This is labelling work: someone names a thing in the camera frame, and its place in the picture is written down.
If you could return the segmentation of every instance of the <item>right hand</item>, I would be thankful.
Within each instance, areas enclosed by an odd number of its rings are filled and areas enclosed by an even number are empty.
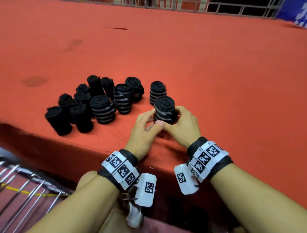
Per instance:
[[[164,130],[170,133],[173,138],[182,146],[188,148],[193,142],[201,137],[196,116],[183,106],[176,106],[180,119],[177,124],[164,123]]]

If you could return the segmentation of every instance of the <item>printed number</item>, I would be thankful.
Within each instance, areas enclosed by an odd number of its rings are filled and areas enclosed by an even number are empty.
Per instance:
[[[301,19],[307,13],[307,2],[303,5],[302,10],[303,12],[296,16],[295,18],[296,20]]]

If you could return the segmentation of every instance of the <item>red tablecloth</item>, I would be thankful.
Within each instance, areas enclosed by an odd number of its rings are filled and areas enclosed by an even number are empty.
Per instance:
[[[0,30],[4,148],[78,181],[125,146],[137,115],[152,109],[150,83],[159,80],[239,167],[307,207],[306,30],[283,21],[46,0],[2,0]],[[46,108],[91,74],[115,84],[138,77],[144,98],[109,125],[58,136]],[[173,169],[186,160],[185,150],[161,135],[140,166],[162,177],[160,184],[172,180],[177,192]]]

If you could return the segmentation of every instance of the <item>leg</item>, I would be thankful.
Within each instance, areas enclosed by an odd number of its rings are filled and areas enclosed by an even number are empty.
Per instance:
[[[93,179],[97,175],[96,171],[90,171],[85,173],[79,180],[76,191],[82,188],[87,182]],[[126,216],[124,212],[119,208],[118,203],[115,203],[106,221],[102,225],[99,233],[130,233],[135,232],[126,223]]]

